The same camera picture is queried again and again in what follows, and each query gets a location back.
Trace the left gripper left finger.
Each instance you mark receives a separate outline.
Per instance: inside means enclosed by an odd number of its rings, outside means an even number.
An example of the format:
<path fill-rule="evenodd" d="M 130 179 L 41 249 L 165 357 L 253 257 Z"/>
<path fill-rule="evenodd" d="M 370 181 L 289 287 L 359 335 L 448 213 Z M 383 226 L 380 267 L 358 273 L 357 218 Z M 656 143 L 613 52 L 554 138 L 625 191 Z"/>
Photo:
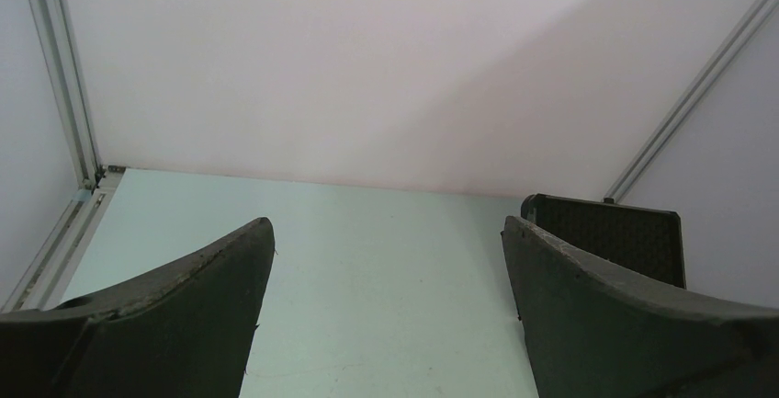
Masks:
<path fill-rule="evenodd" d="M 276 254 L 259 218 L 49 310 L 1 317 L 4 397 L 236 397 Z"/>

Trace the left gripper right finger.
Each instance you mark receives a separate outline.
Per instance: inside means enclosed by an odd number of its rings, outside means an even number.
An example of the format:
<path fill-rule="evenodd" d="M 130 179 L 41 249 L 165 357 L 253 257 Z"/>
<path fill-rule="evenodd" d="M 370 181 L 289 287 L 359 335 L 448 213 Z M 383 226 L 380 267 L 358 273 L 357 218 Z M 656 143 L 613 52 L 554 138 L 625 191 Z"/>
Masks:
<path fill-rule="evenodd" d="M 778 312 L 648 278 L 510 216 L 502 247 L 542 397 L 775 397 Z"/>

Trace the black poker set case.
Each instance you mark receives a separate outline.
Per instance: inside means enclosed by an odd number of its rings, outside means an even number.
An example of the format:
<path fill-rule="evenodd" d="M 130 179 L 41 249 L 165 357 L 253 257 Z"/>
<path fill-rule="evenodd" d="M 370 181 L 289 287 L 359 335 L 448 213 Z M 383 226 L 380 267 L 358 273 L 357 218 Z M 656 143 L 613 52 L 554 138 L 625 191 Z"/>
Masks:
<path fill-rule="evenodd" d="M 584 251 L 651 279 L 686 287 L 678 213 L 536 193 L 521 217 Z"/>

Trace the left aluminium frame post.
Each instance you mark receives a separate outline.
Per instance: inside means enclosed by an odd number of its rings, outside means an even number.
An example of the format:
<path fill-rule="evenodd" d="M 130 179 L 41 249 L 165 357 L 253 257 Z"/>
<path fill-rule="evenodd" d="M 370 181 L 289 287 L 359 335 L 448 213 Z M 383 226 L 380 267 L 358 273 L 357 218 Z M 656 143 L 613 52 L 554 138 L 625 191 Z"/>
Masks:
<path fill-rule="evenodd" d="M 58 305 L 121 179 L 97 152 L 65 0 L 1 0 L 1 309 Z"/>

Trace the aluminium frame post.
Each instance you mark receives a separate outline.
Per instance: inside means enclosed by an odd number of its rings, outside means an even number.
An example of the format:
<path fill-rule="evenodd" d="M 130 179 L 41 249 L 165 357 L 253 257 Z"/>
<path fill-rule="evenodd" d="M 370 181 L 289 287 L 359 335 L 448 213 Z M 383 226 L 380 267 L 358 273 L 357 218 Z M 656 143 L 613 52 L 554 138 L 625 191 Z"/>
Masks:
<path fill-rule="evenodd" d="M 604 202 L 619 203 L 628 195 L 777 8 L 778 0 L 755 0 L 752 3 L 618 179 L 605 192 Z"/>
<path fill-rule="evenodd" d="M 1 0 L 1 309 L 58 305 L 121 179 L 97 152 L 65 0 Z"/>

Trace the right aluminium frame post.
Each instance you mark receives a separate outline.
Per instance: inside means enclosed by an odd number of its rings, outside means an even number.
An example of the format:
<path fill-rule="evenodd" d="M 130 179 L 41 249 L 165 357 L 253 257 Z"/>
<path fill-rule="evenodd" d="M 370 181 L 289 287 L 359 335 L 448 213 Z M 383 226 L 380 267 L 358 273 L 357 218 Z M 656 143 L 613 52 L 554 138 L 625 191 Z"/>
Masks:
<path fill-rule="evenodd" d="M 605 192 L 604 202 L 619 203 L 628 195 L 777 8 L 778 0 L 755 0 L 752 3 L 618 179 Z"/>

